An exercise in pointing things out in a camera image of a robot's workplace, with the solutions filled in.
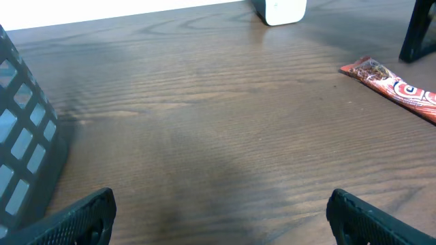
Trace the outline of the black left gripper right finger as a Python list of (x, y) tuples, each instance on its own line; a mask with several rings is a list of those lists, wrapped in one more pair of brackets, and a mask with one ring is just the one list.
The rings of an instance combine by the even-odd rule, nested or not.
[(337, 245), (435, 245), (435, 238), (344, 191), (330, 196), (326, 218)]

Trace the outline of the grey plastic shopping basket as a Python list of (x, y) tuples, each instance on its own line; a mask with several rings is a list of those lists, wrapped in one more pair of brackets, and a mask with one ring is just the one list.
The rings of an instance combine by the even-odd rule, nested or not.
[(57, 114), (2, 30), (2, 238), (44, 217), (66, 158)]

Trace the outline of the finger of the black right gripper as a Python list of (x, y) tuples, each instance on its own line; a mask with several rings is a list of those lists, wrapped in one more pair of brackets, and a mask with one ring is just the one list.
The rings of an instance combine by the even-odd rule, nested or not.
[(416, 0), (399, 59), (413, 63), (435, 52), (435, 0)]

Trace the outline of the brown chocolate bar wrapper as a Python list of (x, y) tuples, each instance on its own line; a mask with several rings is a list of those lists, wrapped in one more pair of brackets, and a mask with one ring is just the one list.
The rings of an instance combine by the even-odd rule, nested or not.
[(355, 63), (342, 66), (340, 72), (435, 123), (435, 93), (406, 83), (375, 59), (364, 56)]

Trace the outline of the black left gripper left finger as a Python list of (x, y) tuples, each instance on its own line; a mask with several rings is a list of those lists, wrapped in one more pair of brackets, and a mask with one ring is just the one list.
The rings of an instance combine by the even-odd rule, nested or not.
[(113, 191), (105, 187), (2, 238), (1, 245), (108, 245), (115, 216)]

